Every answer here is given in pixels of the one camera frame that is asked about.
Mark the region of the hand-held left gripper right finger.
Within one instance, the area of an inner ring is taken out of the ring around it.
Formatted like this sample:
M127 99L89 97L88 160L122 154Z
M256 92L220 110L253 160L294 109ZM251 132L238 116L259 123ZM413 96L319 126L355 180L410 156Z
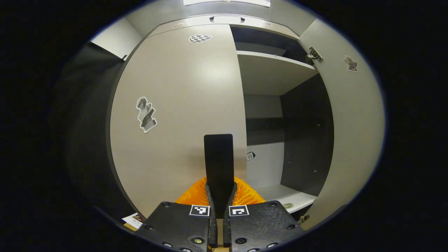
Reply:
M234 186L223 218L224 245L231 252L272 251L305 231L279 201L265 201L243 180Z

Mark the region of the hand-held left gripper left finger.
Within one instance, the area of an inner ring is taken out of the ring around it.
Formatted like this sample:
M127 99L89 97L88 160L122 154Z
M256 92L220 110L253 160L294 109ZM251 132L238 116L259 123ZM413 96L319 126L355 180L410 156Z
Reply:
M175 202L161 202L135 236L148 242L152 252L211 252L217 230L207 179L195 182Z

